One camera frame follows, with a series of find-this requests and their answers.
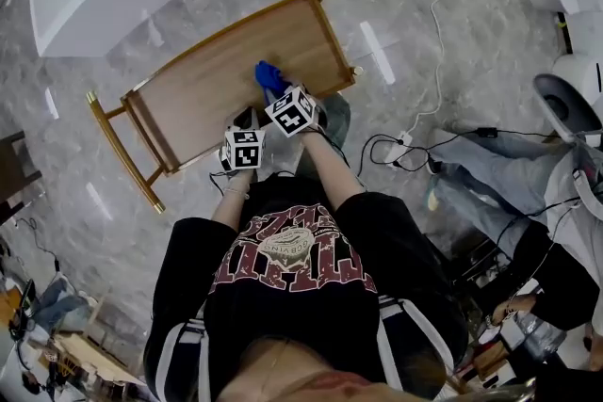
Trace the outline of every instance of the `black t-shirt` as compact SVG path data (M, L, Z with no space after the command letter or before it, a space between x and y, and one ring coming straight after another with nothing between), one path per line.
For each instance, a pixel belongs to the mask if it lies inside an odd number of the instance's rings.
M410 299L454 360L463 356L466 325L458 303L400 199L363 193L335 211L311 180L252 184L238 232L201 218L174 225L145 349L149 386L167 333L204 302L214 400L245 349L262 337L295 340L336 370L384 381L377 291Z

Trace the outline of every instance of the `gray marble tile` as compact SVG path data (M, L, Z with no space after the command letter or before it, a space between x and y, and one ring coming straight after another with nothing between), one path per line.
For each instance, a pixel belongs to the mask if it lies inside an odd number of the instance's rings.
M208 173L220 166L208 156L170 179L159 179L156 192L168 210L158 216L101 135L86 93L96 90L103 106L113 108L126 91L180 52L277 1L172 0L105 58L40 59L28 0L0 8L0 136L24 129L32 163L43 175L31 193L24 193L35 201L22 214L38 221L41 245L57 253L74 285L95 297L109 291L100 320L121 337L119 350L143 345L171 226L181 217L211 215L220 193ZM353 169L358 169L369 136L397 136L413 124L417 112L437 105L434 69L441 53L432 1L323 3L348 60L366 71L343 92L352 111L344 150ZM436 125L463 129L495 124L545 132L530 81L548 70L559 53L552 16L535 11L528 0L442 0L435 11L446 49L440 72L443 103L437 115L422 119L413 132L415 143L424 146ZM393 84L385 82L361 22L373 27L395 76ZM47 88L58 120L46 106ZM116 119L115 128L142 172L151 173L154 161L128 120ZM272 170L294 169L298 143L284 142L269 131L268 145L260 179ZM383 159L387 148L378 146L375 158ZM413 169L422 162L416 152L404 159L404 166ZM365 159L362 179L370 189L404 199L419 227L443 249L467 231L446 207L436 213L425 208L425 170L410 173ZM0 233L37 284L45 286L54 275L52 257L35 249L26 226L8 223Z

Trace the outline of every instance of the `hair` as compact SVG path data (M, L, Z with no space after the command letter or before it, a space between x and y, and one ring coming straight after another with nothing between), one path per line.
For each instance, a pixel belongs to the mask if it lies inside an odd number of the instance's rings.
M23 382L23 386L31 394L38 395L40 393L40 384L38 382L32 382L26 372L22 372L21 381Z

